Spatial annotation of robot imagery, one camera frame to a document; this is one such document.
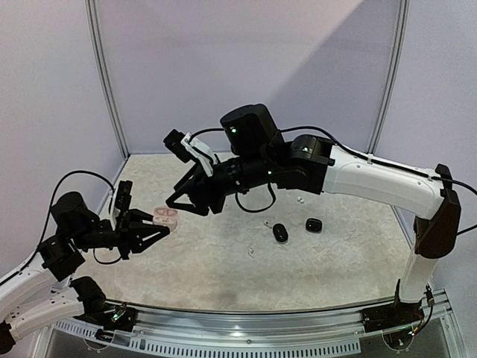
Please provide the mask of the aluminium corner post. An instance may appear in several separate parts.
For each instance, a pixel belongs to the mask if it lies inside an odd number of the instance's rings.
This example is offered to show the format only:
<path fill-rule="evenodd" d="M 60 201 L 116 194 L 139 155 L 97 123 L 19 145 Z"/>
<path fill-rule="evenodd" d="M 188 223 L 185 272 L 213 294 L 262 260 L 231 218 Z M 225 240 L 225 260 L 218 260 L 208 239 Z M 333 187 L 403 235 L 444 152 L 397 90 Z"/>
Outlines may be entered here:
<path fill-rule="evenodd" d="M 86 0 L 86 17 L 89 23 L 89 33 L 92 41 L 92 49 L 98 70 L 98 77 L 101 89 L 104 96 L 107 112 L 113 128 L 113 133 L 116 142 L 119 146 L 122 157 L 126 160 L 130 156 L 130 149 L 128 148 L 126 135 L 123 125 L 121 123 L 119 110 L 116 105 L 115 96 L 113 93 L 113 86 L 110 80 L 110 73 L 108 71 L 107 59 L 105 56 L 104 45 L 101 36 L 98 4 L 94 0 Z"/>
<path fill-rule="evenodd" d="M 405 30 L 408 20 L 409 1 L 398 1 L 399 6 L 397 9 L 396 21 L 394 26 L 394 35 L 391 43 L 390 57 L 388 61 L 388 69 L 385 76 L 385 87 L 382 92 L 382 96 L 379 102 L 379 108 L 374 123 L 373 130 L 370 135 L 370 140 L 367 145 L 367 153 L 374 154 L 379 144 L 383 127 L 385 125 L 385 119 L 387 116 L 388 108 L 391 103 L 392 94 L 394 91 L 394 85 L 397 80 L 397 73 L 399 70 L 399 62 L 402 56 L 402 48 L 405 40 Z"/>

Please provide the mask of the pinkish white round case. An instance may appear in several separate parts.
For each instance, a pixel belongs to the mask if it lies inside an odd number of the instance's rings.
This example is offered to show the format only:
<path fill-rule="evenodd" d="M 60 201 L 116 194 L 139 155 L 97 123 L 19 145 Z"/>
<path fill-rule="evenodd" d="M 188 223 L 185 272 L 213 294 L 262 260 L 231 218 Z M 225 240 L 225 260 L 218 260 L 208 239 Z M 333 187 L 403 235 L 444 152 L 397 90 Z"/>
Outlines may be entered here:
<path fill-rule="evenodd" d="M 177 228 L 178 212 L 169 207 L 156 207 L 153 211 L 153 223 L 174 231 Z"/>

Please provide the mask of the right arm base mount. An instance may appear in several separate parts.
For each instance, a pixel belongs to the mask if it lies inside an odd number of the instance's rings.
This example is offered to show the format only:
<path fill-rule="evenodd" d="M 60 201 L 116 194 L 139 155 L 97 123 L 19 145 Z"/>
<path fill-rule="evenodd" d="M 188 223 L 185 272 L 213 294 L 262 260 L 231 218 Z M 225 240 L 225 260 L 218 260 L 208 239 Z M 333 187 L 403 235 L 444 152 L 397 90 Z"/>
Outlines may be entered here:
<path fill-rule="evenodd" d="M 400 280 L 397 281 L 394 299 L 390 304 L 361 310 L 361 320 L 366 333 L 403 325 L 407 326 L 413 322 L 418 322 L 418 325 L 415 328 L 411 328 L 408 333 L 411 336 L 415 336 L 429 323 L 435 305 L 434 295 L 430 285 L 426 285 L 426 291 L 423 293 L 426 296 L 429 307 L 428 315 L 425 315 L 423 311 L 422 301 L 413 304 L 401 301 L 399 298 L 399 287 Z"/>

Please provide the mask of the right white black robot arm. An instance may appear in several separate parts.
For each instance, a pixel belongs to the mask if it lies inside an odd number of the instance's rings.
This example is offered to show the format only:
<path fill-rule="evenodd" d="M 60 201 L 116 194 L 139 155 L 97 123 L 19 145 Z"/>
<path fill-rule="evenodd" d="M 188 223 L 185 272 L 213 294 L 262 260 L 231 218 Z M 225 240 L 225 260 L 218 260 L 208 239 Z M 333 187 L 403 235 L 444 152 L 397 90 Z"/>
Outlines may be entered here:
<path fill-rule="evenodd" d="M 197 134 L 171 131 L 165 147 L 193 167 L 174 186 L 170 208 L 200 216 L 220 213 L 228 195 L 248 193 L 261 185 L 351 195 L 388 204 L 414 214 L 414 250 L 385 310 L 392 325 L 414 313 L 439 259 L 455 247 L 461 203 L 445 165 L 419 169 L 355 151 L 322 128 L 300 126 L 298 136 L 284 139 L 263 104 L 248 104 L 223 116 L 233 157 L 221 162 Z"/>

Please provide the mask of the left aluminium corner post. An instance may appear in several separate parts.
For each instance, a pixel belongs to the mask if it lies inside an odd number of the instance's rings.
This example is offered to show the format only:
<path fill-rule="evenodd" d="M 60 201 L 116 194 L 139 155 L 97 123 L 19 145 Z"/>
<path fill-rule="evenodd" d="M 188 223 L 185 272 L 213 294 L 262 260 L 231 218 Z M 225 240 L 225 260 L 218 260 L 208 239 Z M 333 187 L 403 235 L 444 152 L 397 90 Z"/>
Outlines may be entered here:
<path fill-rule="evenodd" d="M 86 17 L 89 23 L 89 33 L 92 41 L 92 49 L 98 70 L 98 77 L 101 89 L 104 96 L 107 112 L 113 128 L 113 133 L 116 142 L 119 146 L 122 157 L 126 160 L 130 156 L 130 149 L 128 148 L 126 135 L 123 125 L 121 123 L 119 110 L 116 105 L 115 96 L 113 93 L 113 86 L 110 80 L 110 73 L 108 71 L 107 59 L 105 56 L 104 45 L 101 36 L 98 4 L 94 0 L 86 0 Z"/>

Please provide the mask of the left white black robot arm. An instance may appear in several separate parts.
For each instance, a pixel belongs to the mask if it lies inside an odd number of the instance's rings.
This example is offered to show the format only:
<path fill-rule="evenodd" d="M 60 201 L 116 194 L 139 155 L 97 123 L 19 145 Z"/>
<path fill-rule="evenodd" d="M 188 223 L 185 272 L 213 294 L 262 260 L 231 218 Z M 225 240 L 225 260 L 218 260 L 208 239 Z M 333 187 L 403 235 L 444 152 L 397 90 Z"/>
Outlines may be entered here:
<path fill-rule="evenodd" d="M 1 279 L 1 353 L 45 326 L 76 318 L 105 331 L 130 332 L 138 312 L 110 304 L 89 276 L 72 278 L 89 249 L 117 248 L 120 257 L 140 254 L 169 235 L 152 215 L 129 207 L 127 198 L 116 223 L 89 210 L 79 192 L 67 192 L 51 208 L 56 233 L 40 243 L 32 257 Z"/>

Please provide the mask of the clear earbud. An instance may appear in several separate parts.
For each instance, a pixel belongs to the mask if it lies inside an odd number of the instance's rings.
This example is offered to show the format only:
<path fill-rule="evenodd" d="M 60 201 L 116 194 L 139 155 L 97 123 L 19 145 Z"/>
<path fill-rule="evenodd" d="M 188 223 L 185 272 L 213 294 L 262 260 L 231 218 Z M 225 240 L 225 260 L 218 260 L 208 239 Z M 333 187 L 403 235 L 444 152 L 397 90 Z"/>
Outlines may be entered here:
<path fill-rule="evenodd" d="M 248 254 L 249 257 L 252 258 L 253 260 L 256 258 L 255 251 L 254 251 L 254 249 L 253 249 L 252 247 L 249 247 L 249 248 L 248 248 L 247 254 Z"/>

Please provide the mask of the black charging case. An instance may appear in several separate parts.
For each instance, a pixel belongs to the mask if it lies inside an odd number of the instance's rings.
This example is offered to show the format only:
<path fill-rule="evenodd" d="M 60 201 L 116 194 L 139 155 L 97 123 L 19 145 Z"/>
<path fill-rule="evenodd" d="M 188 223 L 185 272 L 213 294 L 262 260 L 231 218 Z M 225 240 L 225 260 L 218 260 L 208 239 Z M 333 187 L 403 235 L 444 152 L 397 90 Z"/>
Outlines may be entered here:
<path fill-rule="evenodd" d="M 306 230 L 312 233 L 320 233 L 323 230 L 323 223 L 319 219 L 309 218 L 306 220 Z"/>
<path fill-rule="evenodd" d="M 285 244 L 288 242 L 288 231 L 285 225 L 277 223 L 272 227 L 272 232 L 277 243 Z"/>

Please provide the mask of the aluminium front rail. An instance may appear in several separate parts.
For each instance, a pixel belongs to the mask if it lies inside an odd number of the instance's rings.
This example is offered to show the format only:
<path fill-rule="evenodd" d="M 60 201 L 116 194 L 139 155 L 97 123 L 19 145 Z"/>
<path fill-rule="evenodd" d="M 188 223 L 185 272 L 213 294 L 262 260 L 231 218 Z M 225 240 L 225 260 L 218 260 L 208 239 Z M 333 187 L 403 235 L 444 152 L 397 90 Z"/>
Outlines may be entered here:
<path fill-rule="evenodd" d="M 465 357 L 466 348 L 443 290 L 426 308 L 426 326 L 409 339 L 369 332 L 365 309 L 386 299 L 276 313 L 213 313 L 139 305 L 131 332 L 101 333 L 66 319 L 42 330 L 36 357 Z"/>

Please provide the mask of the right aluminium corner post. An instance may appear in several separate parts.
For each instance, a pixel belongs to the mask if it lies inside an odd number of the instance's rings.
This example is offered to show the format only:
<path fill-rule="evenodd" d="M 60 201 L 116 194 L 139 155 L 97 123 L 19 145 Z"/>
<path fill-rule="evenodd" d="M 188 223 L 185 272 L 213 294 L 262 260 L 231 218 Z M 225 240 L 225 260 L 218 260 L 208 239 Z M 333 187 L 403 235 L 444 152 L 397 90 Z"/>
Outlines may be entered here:
<path fill-rule="evenodd" d="M 394 26 L 394 35 L 391 43 L 390 57 L 388 61 L 388 69 L 385 76 L 385 87 L 382 92 L 382 96 L 379 102 L 379 108 L 374 123 L 373 130 L 370 135 L 370 140 L 367 145 L 367 153 L 374 154 L 379 144 L 383 127 L 385 125 L 385 119 L 387 116 L 388 108 L 391 103 L 392 94 L 394 91 L 394 85 L 397 80 L 397 73 L 399 70 L 399 62 L 402 56 L 402 48 L 405 40 L 405 30 L 408 20 L 409 1 L 398 1 L 399 6 L 397 9 L 396 21 Z"/>

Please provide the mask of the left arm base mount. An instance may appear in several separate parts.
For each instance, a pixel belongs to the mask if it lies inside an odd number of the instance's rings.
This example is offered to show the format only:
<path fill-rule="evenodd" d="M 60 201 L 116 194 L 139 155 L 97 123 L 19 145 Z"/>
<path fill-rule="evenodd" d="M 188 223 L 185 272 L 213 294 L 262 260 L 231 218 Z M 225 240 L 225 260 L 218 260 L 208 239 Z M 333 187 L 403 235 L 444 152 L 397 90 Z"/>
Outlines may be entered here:
<path fill-rule="evenodd" d="M 83 307 L 83 313 L 74 316 L 75 319 L 101 326 L 106 331 L 133 331 L 138 316 L 137 309 L 126 303 L 107 303 L 106 295 L 91 277 L 72 280 L 69 286 L 76 291 Z"/>

